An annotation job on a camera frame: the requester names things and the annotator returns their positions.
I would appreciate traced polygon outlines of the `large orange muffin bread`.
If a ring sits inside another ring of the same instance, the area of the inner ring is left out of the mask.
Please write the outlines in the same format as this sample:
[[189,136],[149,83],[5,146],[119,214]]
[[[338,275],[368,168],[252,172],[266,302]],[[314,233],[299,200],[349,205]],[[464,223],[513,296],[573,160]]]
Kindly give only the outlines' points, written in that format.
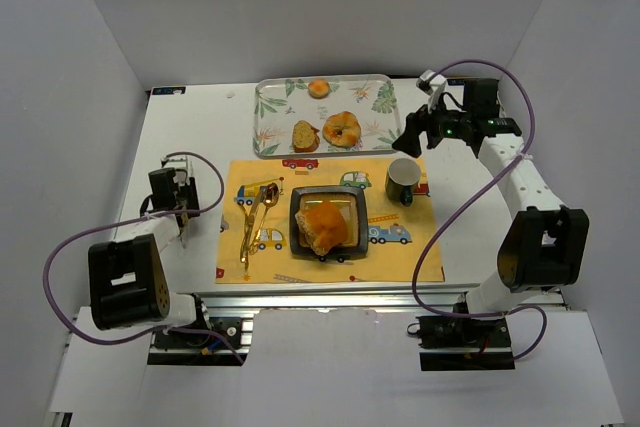
[[349,240],[349,228],[335,203],[322,201],[295,214],[299,230],[317,256]]

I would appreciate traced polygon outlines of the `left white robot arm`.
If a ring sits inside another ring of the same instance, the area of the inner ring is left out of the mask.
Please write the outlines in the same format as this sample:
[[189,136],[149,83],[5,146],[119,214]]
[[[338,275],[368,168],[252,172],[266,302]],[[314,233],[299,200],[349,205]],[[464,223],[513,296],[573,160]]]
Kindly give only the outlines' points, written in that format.
[[185,243],[190,220],[200,209],[191,162],[164,160],[148,174],[151,194],[142,220],[117,229],[114,240],[88,251],[91,312],[100,330],[134,325],[203,328],[207,315],[195,294],[168,286],[161,252]]

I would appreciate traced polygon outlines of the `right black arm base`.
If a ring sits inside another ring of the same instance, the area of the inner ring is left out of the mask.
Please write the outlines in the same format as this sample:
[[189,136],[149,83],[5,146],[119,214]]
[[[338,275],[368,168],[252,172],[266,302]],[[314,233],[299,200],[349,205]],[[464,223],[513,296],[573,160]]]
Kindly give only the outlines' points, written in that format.
[[423,372],[478,372],[515,369],[504,319],[421,316],[406,333],[418,341]]

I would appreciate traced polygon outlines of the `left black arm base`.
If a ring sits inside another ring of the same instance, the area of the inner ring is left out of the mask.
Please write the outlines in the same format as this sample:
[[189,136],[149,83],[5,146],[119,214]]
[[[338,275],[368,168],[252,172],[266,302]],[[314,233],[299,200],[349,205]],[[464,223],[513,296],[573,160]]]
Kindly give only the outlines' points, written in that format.
[[[251,335],[241,317],[214,317],[213,331],[224,338],[245,360]],[[227,345],[216,336],[169,331],[152,337],[147,364],[151,366],[215,367],[240,366],[241,362]]]

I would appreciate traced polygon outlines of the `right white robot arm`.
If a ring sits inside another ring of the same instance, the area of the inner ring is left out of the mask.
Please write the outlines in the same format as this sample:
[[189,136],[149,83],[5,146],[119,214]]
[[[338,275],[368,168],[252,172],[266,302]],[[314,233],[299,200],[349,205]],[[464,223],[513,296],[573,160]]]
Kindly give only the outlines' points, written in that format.
[[528,155],[529,144],[514,119],[501,114],[498,82],[470,79],[463,102],[447,108],[446,79],[432,71],[417,87],[428,101],[407,115],[394,150],[417,158],[420,138],[436,148],[444,139],[461,140],[492,175],[511,216],[498,250],[496,270],[464,294],[466,316],[489,318],[506,314],[540,292],[574,284],[582,264],[589,218],[556,196]]

